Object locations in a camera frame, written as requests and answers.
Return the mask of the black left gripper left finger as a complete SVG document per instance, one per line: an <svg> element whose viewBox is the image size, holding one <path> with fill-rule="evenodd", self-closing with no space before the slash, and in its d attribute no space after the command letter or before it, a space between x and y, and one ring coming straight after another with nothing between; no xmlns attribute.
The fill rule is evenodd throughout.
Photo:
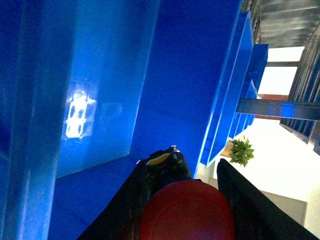
<svg viewBox="0 0 320 240"><path fill-rule="evenodd" d="M146 163L138 161L136 167L108 203L101 214L78 237L79 240L138 240L140 218L150 198Z"/></svg>

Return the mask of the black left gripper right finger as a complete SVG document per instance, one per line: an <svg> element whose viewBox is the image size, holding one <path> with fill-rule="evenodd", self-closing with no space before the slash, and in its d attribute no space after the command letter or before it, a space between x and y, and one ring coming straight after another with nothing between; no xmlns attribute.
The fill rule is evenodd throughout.
<svg viewBox="0 0 320 240"><path fill-rule="evenodd" d="M217 165L218 190L228 200L236 240L317 240L277 207L224 158Z"/></svg>

